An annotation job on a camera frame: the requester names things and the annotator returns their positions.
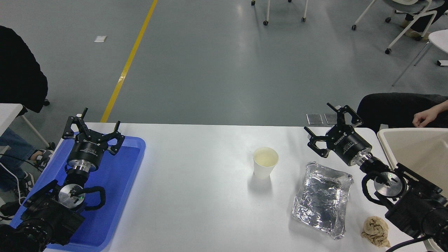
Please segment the person's hand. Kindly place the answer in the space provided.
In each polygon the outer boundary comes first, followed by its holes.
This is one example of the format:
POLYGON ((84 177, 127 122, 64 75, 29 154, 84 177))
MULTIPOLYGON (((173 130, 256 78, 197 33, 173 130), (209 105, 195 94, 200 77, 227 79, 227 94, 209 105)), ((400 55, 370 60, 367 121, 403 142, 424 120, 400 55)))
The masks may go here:
POLYGON ((412 124, 416 128, 424 128, 438 116, 437 110, 428 109, 413 115, 412 124))

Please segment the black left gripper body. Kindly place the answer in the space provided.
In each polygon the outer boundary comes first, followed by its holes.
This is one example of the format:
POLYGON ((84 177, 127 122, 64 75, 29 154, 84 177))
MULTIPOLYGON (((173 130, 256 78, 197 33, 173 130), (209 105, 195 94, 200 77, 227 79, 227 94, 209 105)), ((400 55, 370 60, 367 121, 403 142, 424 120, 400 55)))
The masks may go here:
POLYGON ((86 134, 78 134, 74 138, 74 146, 68 156, 67 164, 75 166, 81 161, 86 161, 91 166, 100 166, 104 152, 107 150, 107 142, 98 138, 86 137, 86 134))

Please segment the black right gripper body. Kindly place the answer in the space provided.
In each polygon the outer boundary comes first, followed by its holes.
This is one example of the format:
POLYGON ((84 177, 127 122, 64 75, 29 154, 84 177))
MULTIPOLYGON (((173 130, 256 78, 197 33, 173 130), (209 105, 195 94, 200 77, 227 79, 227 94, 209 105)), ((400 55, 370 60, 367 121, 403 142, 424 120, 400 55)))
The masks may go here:
POLYGON ((370 145, 362 136, 357 134, 352 125, 335 125, 327 133, 329 137, 327 148, 336 153, 348 166, 357 163, 359 153, 369 153, 370 145))

